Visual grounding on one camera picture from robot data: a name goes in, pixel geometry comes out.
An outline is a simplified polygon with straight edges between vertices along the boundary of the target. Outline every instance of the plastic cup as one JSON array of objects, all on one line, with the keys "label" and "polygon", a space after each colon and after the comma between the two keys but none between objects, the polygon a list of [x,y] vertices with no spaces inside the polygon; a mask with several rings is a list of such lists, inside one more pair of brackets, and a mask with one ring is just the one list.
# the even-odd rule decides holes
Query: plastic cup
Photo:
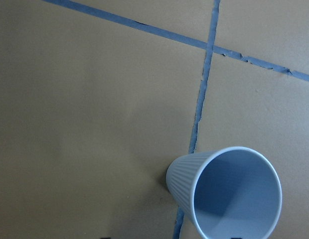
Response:
[{"label": "plastic cup", "polygon": [[250,148],[179,157],[170,165],[166,183],[204,239],[266,239],[281,213],[279,177]]}]

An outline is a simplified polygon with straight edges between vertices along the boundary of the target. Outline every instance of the tan surface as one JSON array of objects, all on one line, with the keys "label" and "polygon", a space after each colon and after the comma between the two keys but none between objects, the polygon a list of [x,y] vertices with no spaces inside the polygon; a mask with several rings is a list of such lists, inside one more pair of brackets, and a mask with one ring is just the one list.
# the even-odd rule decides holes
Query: tan surface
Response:
[{"label": "tan surface", "polygon": [[[197,151],[251,147],[281,180],[283,209],[271,239],[309,238],[309,83],[213,55]],[[198,239],[189,221],[185,235]]]},{"label": "tan surface", "polygon": [[75,0],[148,25],[206,42],[213,0]]},{"label": "tan surface", "polygon": [[309,0],[221,0],[215,44],[309,74]]},{"label": "tan surface", "polygon": [[0,2],[0,238],[170,238],[204,50]]}]

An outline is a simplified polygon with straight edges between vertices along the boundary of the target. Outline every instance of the brown cardboard surface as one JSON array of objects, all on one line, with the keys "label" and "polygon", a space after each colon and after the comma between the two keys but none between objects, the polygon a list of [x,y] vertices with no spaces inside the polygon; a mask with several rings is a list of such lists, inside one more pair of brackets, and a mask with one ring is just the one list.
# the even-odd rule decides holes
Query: brown cardboard surface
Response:
[{"label": "brown cardboard surface", "polygon": [[213,0],[75,0],[148,25],[206,42]]},{"label": "brown cardboard surface", "polygon": [[[280,177],[283,209],[270,238],[309,238],[309,82],[214,54],[197,151],[235,145],[265,155]],[[199,238],[188,220],[182,234]]]},{"label": "brown cardboard surface", "polygon": [[0,2],[0,238],[170,238],[205,51]]},{"label": "brown cardboard surface", "polygon": [[309,74],[309,0],[221,0],[215,44]]}]

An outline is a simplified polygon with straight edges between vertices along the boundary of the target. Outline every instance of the ribbed cup side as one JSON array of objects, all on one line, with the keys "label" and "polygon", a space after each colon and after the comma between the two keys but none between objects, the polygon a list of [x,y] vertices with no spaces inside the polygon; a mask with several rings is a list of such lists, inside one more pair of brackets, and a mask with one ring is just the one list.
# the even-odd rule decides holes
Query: ribbed cup side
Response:
[{"label": "ribbed cup side", "polygon": [[172,162],[167,171],[166,182],[169,191],[191,220],[190,192],[194,177],[204,161],[213,153],[214,151],[181,156]]}]

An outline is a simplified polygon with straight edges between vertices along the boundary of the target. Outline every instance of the blue tape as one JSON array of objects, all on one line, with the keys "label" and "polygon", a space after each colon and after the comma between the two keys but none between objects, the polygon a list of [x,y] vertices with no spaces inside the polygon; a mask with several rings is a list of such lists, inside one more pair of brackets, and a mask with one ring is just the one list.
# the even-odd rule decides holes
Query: blue tape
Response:
[{"label": "blue tape", "polygon": [[96,17],[99,17],[99,18],[102,18],[108,21],[113,21],[113,22],[116,22],[116,23],[119,23],[125,26],[129,26],[129,27],[141,30],[141,31],[154,34],[154,35],[162,36],[170,40],[178,41],[178,42],[190,45],[190,46],[195,46],[201,49],[205,49],[206,47],[206,43],[203,41],[199,41],[194,38],[183,36],[183,35],[171,32],[171,31],[167,31],[167,30],[155,27],[155,26],[150,26],[144,23],[140,23],[140,22],[137,22],[137,21],[134,21],[134,20],[122,17],[122,16],[118,16],[118,15],[115,15],[115,14],[112,14],[112,13],[109,13],[109,12],[106,12],[106,11],[103,11],[97,8],[86,6],[86,5],[83,5],[83,4],[74,2],[74,1],[69,1],[69,0],[43,0],[43,1],[53,3],[59,6],[63,6],[63,7],[72,9],[72,10],[79,11],[79,12],[83,12],[83,13],[96,16]]},{"label": "blue tape", "polygon": [[263,60],[260,60],[260,59],[257,59],[251,56],[243,56],[239,52],[231,51],[231,50],[225,49],[220,46],[214,46],[213,51],[214,53],[217,53],[223,56],[228,56],[233,59],[237,59],[237,60],[244,61],[244,62],[249,62],[253,65],[260,66],[265,69],[273,70],[276,72],[280,72],[280,73],[283,73],[289,76],[294,76],[296,78],[309,82],[309,75],[299,72],[299,71],[291,71],[289,68],[284,67],[284,66],[279,66],[279,65],[276,65],[276,64],[273,64],[267,61],[263,61]]},{"label": "blue tape", "polygon": [[[196,109],[195,109],[194,125],[192,128],[191,139],[190,139],[190,144],[189,144],[189,153],[194,153],[197,138],[198,138],[198,126],[199,126],[199,122],[202,117],[202,108],[203,108],[203,103],[205,99],[205,92],[208,87],[208,78],[209,78],[209,72],[211,68],[211,60],[212,60],[212,55],[213,55],[213,46],[215,42],[216,27],[217,27],[218,19],[219,19],[219,5],[220,5],[220,0],[214,0],[214,7],[212,10],[212,16],[211,16],[211,22],[210,22],[209,37],[208,37],[208,42],[206,43],[206,47],[205,47],[206,55],[205,55],[204,65],[203,65],[202,81],[200,84],[199,96],[198,96],[198,101],[197,101]],[[179,207],[172,239],[180,238],[181,227],[183,224],[183,217],[184,217],[184,212]]]},{"label": "blue tape", "polygon": [[183,224],[183,217],[184,217],[184,212],[180,207],[178,207],[172,239],[179,239],[181,227]]}]

